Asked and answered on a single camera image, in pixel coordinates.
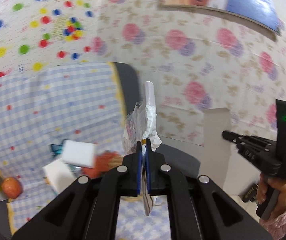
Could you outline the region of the pink lace sleeve forearm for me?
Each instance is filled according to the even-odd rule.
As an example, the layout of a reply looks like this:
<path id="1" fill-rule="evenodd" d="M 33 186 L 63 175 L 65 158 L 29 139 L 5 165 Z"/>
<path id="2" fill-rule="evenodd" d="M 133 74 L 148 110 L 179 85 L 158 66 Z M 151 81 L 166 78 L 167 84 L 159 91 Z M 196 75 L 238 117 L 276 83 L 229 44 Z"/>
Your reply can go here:
<path id="1" fill-rule="evenodd" d="M 259 219 L 259 224 L 270 233 L 273 239 L 282 239 L 286 235 L 286 210 L 276 218 L 268 220 Z"/>

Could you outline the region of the person's right hand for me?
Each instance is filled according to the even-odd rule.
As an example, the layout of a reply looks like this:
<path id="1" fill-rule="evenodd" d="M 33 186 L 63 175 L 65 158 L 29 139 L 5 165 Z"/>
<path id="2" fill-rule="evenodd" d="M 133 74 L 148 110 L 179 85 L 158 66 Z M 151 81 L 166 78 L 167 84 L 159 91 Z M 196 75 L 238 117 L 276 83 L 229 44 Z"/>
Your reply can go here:
<path id="1" fill-rule="evenodd" d="M 257 201 L 262 211 L 261 219 L 276 218 L 286 211 L 286 179 L 268 177 L 260 174 L 257 191 Z"/>

